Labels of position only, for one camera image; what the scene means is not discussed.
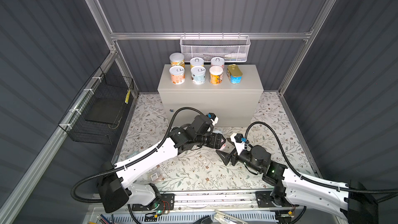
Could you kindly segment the gold sardine tin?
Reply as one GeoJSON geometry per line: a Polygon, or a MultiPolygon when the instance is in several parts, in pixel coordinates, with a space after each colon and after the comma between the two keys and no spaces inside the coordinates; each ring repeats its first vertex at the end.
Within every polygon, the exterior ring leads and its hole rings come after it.
{"type": "Polygon", "coordinates": [[[236,64],[230,64],[227,67],[227,76],[231,84],[239,84],[241,82],[243,73],[236,64]]]}

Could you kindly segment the orange can plain lid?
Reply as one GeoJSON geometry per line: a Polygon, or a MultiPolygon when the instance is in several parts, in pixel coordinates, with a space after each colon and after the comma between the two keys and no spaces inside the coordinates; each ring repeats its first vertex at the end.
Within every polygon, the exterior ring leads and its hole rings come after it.
{"type": "Polygon", "coordinates": [[[221,66],[211,66],[209,69],[209,81],[212,85],[219,85],[222,83],[223,67],[221,66]]]}

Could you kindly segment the blue grey label can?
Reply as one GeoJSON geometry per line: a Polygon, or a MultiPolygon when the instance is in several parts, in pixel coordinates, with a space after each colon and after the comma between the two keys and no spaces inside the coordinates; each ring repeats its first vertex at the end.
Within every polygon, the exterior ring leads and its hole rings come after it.
{"type": "Polygon", "coordinates": [[[194,66],[191,69],[192,82],[195,85],[202,85],[205,83],[206,68],[203,66],[194,66]]]}

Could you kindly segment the orange peach label can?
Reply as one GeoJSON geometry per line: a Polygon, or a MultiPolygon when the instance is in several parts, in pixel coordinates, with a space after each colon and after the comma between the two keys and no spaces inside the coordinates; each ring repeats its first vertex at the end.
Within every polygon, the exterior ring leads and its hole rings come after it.
{"type": "Polygon", "coordinates": [[[174,85],[181,85],[185,82],[185,69],[183,66],[172,66],[169,69],[171,81],[174,85]]]}

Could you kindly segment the pink label can front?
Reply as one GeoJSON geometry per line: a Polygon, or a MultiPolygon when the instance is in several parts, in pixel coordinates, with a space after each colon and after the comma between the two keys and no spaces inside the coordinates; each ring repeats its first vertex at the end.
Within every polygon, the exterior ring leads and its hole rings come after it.
{"type": "Polygon", "coordinates": [[[214,57],[210,60],[210,65],[211,66],[219,66],[221,68],[224,68],[225,60],[222,57],[214,57]]]}

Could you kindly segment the pink label can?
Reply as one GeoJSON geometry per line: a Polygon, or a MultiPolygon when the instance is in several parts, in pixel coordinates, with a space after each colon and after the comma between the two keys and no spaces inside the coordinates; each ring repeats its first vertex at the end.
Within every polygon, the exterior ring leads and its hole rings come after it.
{"type": "Polygon", "coordinates": [[[219,149],[217,149],[217,150],[223,150],[223,149],[225,149],[225,147],[226,147],[226,145],[227,145],[227,144],[226,144],[227,140],[226,140],[226,138],[224,137],[222,131],[220,131],[220,130],[215,130],[214,133],[216,133],[216,134],[221,134],[221,136],[222,136],[222,138],[221,138],[221,147],[220,147],[219,149]]]}
{"type": "Polygon", "coordinates": [[[214,57],[210,60],[210,65],[211,66],[219,66],[221,68],[224,68],[225,60],[222,57],[214,57]]]}

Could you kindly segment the yellow label can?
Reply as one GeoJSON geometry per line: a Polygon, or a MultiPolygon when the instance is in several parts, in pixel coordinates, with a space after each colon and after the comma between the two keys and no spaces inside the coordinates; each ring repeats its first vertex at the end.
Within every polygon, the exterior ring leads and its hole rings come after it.
{"type": "Polygon", "coordinates": [[[190,66],[191,68],[194,68],[195,66],[204,66],[204,59],[200,57],[195,57],[190,60],[190,66]]]}

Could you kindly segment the green orange label can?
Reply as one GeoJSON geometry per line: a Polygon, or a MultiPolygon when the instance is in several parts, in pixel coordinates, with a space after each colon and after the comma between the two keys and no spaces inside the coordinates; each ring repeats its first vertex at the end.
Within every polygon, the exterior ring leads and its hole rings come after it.
{"type": "Polygon", "coordinates": [[[171,63],[171,67],[173,67],[173,66],[184,67],[185,66],[184,55],[179,52],[172,53],[170,55],[170,63],[171,63]]]}

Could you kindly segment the pink label can back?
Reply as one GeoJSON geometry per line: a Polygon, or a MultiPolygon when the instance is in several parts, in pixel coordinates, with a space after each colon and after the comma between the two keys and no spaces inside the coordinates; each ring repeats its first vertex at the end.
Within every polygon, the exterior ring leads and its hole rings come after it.
{"type": "Polygon", "coordinates": [[[223,150],[223,149],[225,149],[225,147],[226,147],[226,145],[227,145],[227,144],[226,144],[227,140],[226,140],[226,138],[224,137],[222,131],[220,131],[220,130],[215,130],[214,133],[216,133],[216,134],[221,134],[221,136],[222,136],[222,138],[221,138],[221,147],[220,147],[219,149],[217,149],[217,150],[223,150]]]}

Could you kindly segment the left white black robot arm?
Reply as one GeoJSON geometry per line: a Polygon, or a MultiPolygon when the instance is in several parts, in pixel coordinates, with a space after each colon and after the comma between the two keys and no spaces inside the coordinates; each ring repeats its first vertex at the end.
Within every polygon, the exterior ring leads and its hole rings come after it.
{"type": "Polygon", "coordinates": [[[197,115],[191,124],[172,128],[165,141],[160,141],[134,157],[116,164],[105,163],[103,168],[116,173],[101,176],[97,189],[106,213],[113,213],[125,205],[138,204],[152,210],[159,206],[161,194],[153,184],[140,185],[136,180],[157,165],[177,157],[194,146],[219,150],[226,138],[213,129],[218,122],[214,113],[197,115]]]}

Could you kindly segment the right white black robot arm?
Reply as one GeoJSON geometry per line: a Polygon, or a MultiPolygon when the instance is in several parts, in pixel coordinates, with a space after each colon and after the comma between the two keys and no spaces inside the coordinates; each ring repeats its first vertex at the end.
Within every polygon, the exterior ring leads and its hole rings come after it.
{"type": "Polygon", "coordinates": [[[241,163],[254,175],[274,187],[270,194],[256,194],[275,206],[301,205],[338,216],[350,224],[377,224],[378,203],[370,194],[343,191],[344,184],[312,177],[312,183],[290,168],[271,160],[271,154],[257,145],[238,153],[217,151],[225,165],[241,163]]]}

